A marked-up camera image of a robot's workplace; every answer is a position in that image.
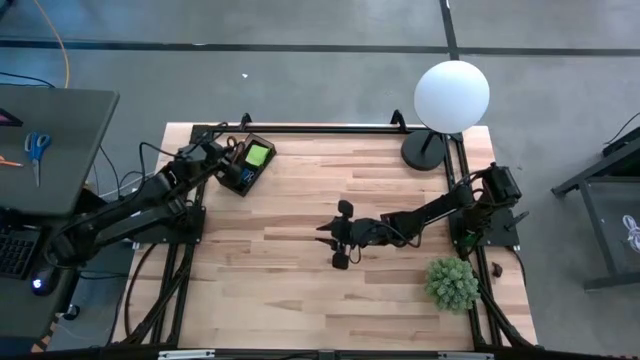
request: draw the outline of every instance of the concrete floor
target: concrete floor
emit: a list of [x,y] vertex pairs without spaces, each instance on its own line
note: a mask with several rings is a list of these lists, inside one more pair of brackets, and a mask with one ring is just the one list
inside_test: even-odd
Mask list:
[[[65,39],[252,44],[445,45],[437,0],[41,0]],[[450,0],[461,46],[638,48],[635,0]],[[0,22],[0,37],[50,38],[30,1]],[[120,174],[138,168],[136,148],[159,143],[168,121],[409,122],[421,74],[446,55],[69,52],[71,86],[115,89],[121,101],[104,140]],[[549,189],[596,161],[602,143],[639,111],[640,62],[622,57],[466,56],[491,85],[489,126],[497,160],[524,198],[517,210],[528,294],[541,345],[638,354],[640,286],[585,293],[605,274],[582,200]],[[56,50],[0,48],[0,69],[64,80]],[[148,154],[147,163],[154,163]],[[99,157],[102,193],[114,188]],[[111,258],[127,268],[127,250]],[[83,283],[89,313],[63,324],[51,348],[103,344],[122,284]],[[105,301],[83,294],[104,291]]]

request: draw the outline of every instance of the potted plant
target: potted plant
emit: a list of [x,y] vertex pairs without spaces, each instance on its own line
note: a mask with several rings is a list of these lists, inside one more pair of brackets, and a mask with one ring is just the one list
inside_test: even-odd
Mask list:
[[425,291],[439,310],[459,314],[471,309],[480,297],[478,280],[468,261],[454,257],[437,259],[429,266],[426,280]]

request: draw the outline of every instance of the wooden tabletop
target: wooden tabletop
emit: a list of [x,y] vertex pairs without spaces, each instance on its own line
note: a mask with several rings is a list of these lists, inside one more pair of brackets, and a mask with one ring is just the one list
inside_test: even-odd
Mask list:
[[[192,125],[167,124],[162,148],[175,152],[187,144]],[[330,248],[314,241],[327,236],[315,228],[338,215],[341,199],[353,203],[354,218],[414,210],[436,199],[447,191],[444,167],[410,169],[400,157],[403,135],[261,136],[278,155],[245,198],[215,180],[207,184],[205,233],[191,270],[180,347],[472,349],[468,316],[439,312],[423,289],[428,264],[456,256],[446,219],[424,230],[420,248],[367,247],[347,271],[333,269]],[[471,171],[494,161],[486,127],[469,129],[464,141]],[[169,160],[161,155],[158,167]],[[486,250],[488,263],[504,268],[492,279],[497,303],[535,343],[518,262],[505,249]],[[133,326],[158,296],[166,251],[157,246],[143,265],[131,297]],[[136,253],[132,272],[143,252]],[[481,305],[479,312],[488,340]],[[122,313],[114,340],[124,337]]]

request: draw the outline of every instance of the lamp base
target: lamp base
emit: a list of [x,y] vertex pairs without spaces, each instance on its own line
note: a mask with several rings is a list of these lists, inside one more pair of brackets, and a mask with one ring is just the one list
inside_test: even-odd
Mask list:
[[420,171],[437,168],[444,159],[444,153],[442,140],[430,130],[414,131],[402,143],[402,159]]

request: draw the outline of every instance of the computer mouse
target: computer mouse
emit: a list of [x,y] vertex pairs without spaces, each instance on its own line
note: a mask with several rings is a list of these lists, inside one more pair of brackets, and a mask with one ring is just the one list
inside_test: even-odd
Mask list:
[[47,296],[58,285],[60,270],[50,264],[42,264],[31,273],[31,291],[38,296]]

